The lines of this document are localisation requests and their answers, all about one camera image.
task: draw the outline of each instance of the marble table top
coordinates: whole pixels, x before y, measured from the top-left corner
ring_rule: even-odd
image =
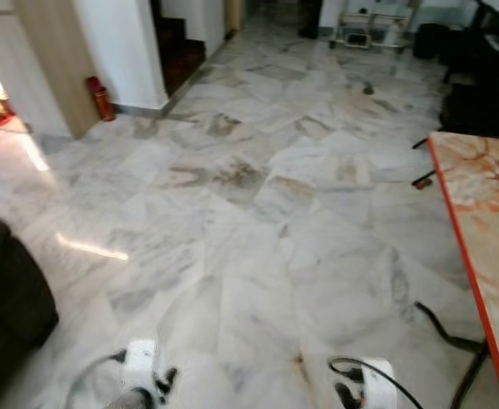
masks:
[[[429,146],[499,377],[499,140],[436,132]]]

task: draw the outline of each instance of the staircase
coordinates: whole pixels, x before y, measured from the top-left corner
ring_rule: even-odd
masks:
[[[162,16],[160,0],[151,0],[166,92],[172,96],[206,59],[204,41],[186,38],[185,20]]]

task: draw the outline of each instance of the electrical cord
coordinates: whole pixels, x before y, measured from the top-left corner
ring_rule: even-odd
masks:
[[[358,364],[358,365],[365,366],[365,367],[371,369],[374,373],[377,373],[378,375],[380,375],[381,377],[386,379],[388,382],[390,382],[390,384],[392,384],[395,388],[397,388],[399,391],[401,391],[403,393],[403,395],[406,396],[415,407],[417,407],[418,409],[423,409],[423,406],[420,405],[420,402],[418,402],[418,400],[416,400],[416,398],[403,385],[401,385],[395,379],[393,379],[392,377],[390,377],[389,375],[387,375],[385,372],[381,371],[380,369],[376,368],[375,366],[368,364],[363,360],[356,360],[355,358],[345,358],[342,356],[337,356],[335,358],[329,359],[329,368],[333,372],[340,373],[342,375],[342,372],[335,368],[335,364],[338,364],[341,362]]]
[[[126,360],[126,357],[127,357],[127,350],[120,349],[115,354],[101,356],[100,358],[91,361],[87,366],[85,366],[84,369],[73,379],[72,385],[70,385],[70,388],[68,389],[68,396],[66,397],[66,403],[64,404],[64,409],[73,408],[74,389],[77,385],[77,382],[81,378],[88,375],[91,369],[94,369],[98,365],[101,365],[109,360],[115,360],[116,362],[123,364],[124,361]]]

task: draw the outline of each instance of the red table edge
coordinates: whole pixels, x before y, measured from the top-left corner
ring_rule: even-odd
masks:
[[[469,283],[471,284],[471,288],[473,290],[474,300],[477,303],[477,309],[479,310],[480,320],[482,321],[482,325],[485,330],[485,336],[490,348],[490,354],[496,366],[497,377],[499,378],[499,349],[497,348],[494,332],[491,329],[490,319],[488,318],[488,314],[486,313],[485,301],[482,298],[482,294],[479,289],[479,283],[477,281],[471,259],[469,258],[467,247],[463,242],[462,230],[460,228],[459,222],[457,221],[456,213],[454,212],[454,206],[451,203],[450,195],[448,194],[448,189],[446,188],[445,175],[440,169],[437,154],[435,152],[435,146],[433,145],[433,138],[431,136],[427,138],[427,144],[429,145],[429,151],[431,152],[433,164],[435,170],[437,171],[440,188],[443,192],[443,196],[445,197],[446,206],[448,207],[448,213],[450,214],[450,219],[452,221],[452,225],[454,226],[454,232],[456,233],[458,247],[463,257],[463,262],[467,270],[467,276],[469,277]]]

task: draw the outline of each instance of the fire extinguisher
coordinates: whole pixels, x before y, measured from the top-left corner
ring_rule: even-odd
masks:
[[[93,98],[95,99],[96,108],[100,114],[102,121],[112,121],[115,119],[115,112],[113,111],[110,102],[110,96],[107,93],[107,88],[102,85],[97,77],[87,78],[87,87]]]

